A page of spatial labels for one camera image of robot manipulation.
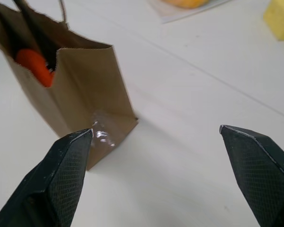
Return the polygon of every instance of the yellow sponge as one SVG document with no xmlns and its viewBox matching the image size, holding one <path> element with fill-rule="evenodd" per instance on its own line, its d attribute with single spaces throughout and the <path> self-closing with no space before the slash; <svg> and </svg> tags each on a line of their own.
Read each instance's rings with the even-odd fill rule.
<svg viewBox="0 0 284 227">
<path fill-rule="evenodd" d="M 284 40 L 284 0 L 272 0 L 264 14 L 264 20 L 278 40 Z"/>
</svg>

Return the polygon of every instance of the white table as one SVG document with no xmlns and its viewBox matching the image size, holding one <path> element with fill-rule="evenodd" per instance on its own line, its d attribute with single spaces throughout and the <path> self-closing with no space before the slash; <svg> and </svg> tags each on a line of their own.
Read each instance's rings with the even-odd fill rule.
<svg viewBox="0 0 284 227">
<path fill-rule="evenodd" d="M 29 1 L 61 19 L 52 2 Z M 261 20 L 267 3 L 234 0 L 162 25 L 145 0 L 66 0 L 72 30 L 115 45 L 140 117 L 87 172 L 72 226 L 258 226 L 219 126 L 258 131 L 284 149 L 284 43 Z M 0 53 L 0 209 L 56 139 Z"/>
</svg>

